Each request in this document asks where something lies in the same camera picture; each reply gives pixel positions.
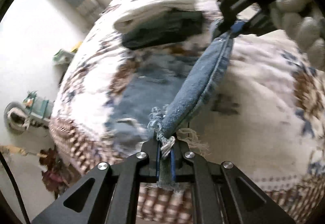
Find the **white gloved right hand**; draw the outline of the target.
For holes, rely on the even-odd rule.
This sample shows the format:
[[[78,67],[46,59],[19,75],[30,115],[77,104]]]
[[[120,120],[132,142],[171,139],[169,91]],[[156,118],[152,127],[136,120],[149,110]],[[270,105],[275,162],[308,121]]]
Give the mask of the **white gloved right hand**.
[[[296,42],[313,67],[324,70],[324,14],[314,0],[276,0],[270,4],[277,29]]]

